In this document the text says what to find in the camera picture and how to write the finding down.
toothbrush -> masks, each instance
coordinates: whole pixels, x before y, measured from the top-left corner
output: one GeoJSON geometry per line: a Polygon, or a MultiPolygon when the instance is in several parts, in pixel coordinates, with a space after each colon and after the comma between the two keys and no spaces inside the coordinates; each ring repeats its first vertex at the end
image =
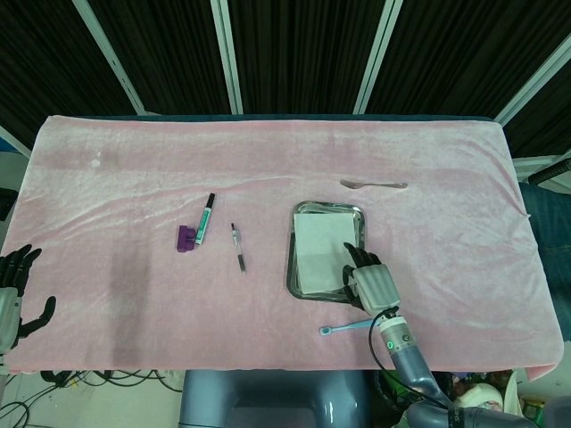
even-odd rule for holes
{"type": "Polygon", "coordinates": [[[321,334],[322,336],[328,336],[331,333],[341,332],[342,330],[351,330],[353,328],[371,327],[372,322],[373,322],[372,319],[366,319],[365,321],[359,321],[358,323],[351,323],[348,325],[342,325],[340,327],[321,327],[321,328],[319,328],[319,334],[321,334]]]}

silver fork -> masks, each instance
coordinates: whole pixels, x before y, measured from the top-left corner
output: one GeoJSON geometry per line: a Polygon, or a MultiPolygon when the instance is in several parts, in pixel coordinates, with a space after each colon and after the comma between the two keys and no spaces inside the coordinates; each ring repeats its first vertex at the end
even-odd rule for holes
{"type": "Polygon", "coordinates": [[[380,186],[380,187],[392,187],[394,189],[405,189],[408,187],[408,184],[406,184],[406,183],[357,183],[355,181],[349,181],[349,180],[341,180],[341,181],[339,181],[339,183],[341,185],[344,185],[345,187],[349,187],[350,189],[361,189],[362,187],[364,187],[366,185],[376,185],[376,186],[380,186]]]}

purple sharpener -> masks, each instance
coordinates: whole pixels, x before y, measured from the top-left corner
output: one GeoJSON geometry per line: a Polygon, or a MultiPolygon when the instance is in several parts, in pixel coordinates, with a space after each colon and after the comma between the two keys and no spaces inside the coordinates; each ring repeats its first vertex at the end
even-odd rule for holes
{"type": "Polygon", "coordinates": [[[177,251],[187,252],[194,248],[194,240],[196,239],[196,231],[192,227],[179,226],[177,251]]]}

pen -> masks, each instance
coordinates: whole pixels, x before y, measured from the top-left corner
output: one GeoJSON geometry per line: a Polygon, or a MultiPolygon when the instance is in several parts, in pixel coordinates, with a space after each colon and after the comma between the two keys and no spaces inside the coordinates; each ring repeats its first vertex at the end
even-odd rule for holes
{"type": "Polygon", "coordinates": [[[203,217],[200,220],[200,226],[198,226],[198,232],[196,232],[196,239],[194,243],[196,245],[200,245],[204,241],[204,235],[206,235],[206,227],[208,226],[208,220],[211,217],[212,205],[214,204],[214,193],[208,197],[208,202],[206,202],[206,206],[204,207],[203,217]]]}
{"type": "Polygon", "coordinates": [[[240,243],[240,233],[237,231],[234,223],[231,224],[232,226],[232,238],[234,239],[234,245],[236,246],[236,250],[238,251],[238,264],[240,265],[240,270],[242,272],[246,271],[246,265],[244,264],[244,255],[242,253],[242,244],[240,243]]]}

robotic hand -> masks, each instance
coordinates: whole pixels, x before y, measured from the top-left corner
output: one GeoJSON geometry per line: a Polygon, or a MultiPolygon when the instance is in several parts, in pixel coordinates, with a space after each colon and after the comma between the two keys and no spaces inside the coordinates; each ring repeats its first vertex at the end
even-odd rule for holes
{"type": "Polygon", "coordinates": [[[21,299],[28,282],[29,269],[42,252],[26,245],[18,251],[0,257],[0,376],[8,375],[4,355],[37,329],[46,325],[55,311],[55,297],[47,299],[44,312],[38,319],[22,323],[21,299]]]}
{"type": "Polygon", "coordinates": [[[344,291],[353,306],[367,311],[374,321],[368,332],[368,345],[373,358],[385,370],[375,355],[371,335],[378,326],[394,367],[407,389],[414,390],[424,400],[408,409],[410,428],[534,428],[527,419],[491,410],[469,407],[457,408],[438,387],[406,320],[398,315],[399,293],[386,265],[373,253],[346,243],[355,267],[343,268],[344,291]]]}

